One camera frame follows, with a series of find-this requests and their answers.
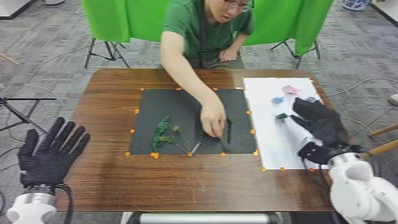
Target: green backdrop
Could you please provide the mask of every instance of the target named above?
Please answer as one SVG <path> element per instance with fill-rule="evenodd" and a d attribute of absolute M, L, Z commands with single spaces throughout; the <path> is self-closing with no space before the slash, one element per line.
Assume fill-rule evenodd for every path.
<path fill-rule="evenodd" d="M 81 0 L 92 37 L 159 41 L 170 0 Z M 324 22 L 331 0 L 255 0 L 255 30 L 244 45 L 294 38 L 294 53 L 307 53 Z"/>

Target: white sheet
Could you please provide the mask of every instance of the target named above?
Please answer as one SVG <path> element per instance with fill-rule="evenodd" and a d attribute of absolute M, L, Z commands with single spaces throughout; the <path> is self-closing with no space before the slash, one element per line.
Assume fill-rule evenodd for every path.
<path fill-rule="evenodd" d="M 292 102 L 296 97 L 319 99 L 312 80 L 307 78 L 244 78 L 243 82 L 262 167 L 266 170 L 303 169 L 296 152 L 303 139 L 310 138 L 312 135 L 291 118 L 283 119 L 282 123 L 275 116 L 280 113 L 294 114 Z M 283 86 L 299 90 L 296 95 L 283 93 Z M 280 104 L 271 102 L 275 97 L 283 97 Z M 310 162 L 307 162 L 307 166 L 315 168 L 315 164 Z"/>

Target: wooden board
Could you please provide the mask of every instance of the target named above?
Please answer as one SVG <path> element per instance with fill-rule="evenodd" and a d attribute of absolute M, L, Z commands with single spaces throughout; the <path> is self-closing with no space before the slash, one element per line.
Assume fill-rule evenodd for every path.
<path fill-rule="evenodd" d="M 241 77 L 308 77 L 298 70 L 198 70 L 209 87 L 243 87 Z M 324 92 L 314 86 L 324 104 Z M 124 156 L 140 88 L 177 87 L 163 70 L 95 72 L 72 114 L 92 141 L 70 169 L 67 183 L 76 211 L 330 211 L 303 171 L 260 171 L 251 155 Z M 60 209 L 67 200 L 60 198 Z"/>

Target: black mat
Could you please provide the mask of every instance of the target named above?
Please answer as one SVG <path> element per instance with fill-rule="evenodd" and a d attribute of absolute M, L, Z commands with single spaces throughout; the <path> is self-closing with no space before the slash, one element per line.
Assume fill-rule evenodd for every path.
<path fill-rule="evenodd" d="M 168 116 L 166 136 L 173 136 L 175 143 L 191 150 L 196 142 L 195 154 L 218 154 L 225 151 L 228 154 L 248 154 L 255 151 L 255 139 L 250 134 L 250 117 L 246 115 L 246 102 L 241 90 L 216 91 L 227 118 L 230 120 L 230 133 L 227 134 L 227 123 L 221 140 L 211 138 L 202 132 L 200 125 L 200 105 L 184 91 L 145 90 L 140 98 L 140 112 L 134 119 L 134 133 L 131 140 L 131 154 L 148 154 L 152 152 L 154 129 L 161 119 Z M 172 126 L 177 125 L 180 134 L 172 132 Z M 157 149 L 159 154 L 182 154 L 182 150 L 172 144 L 164 144 Z"/>

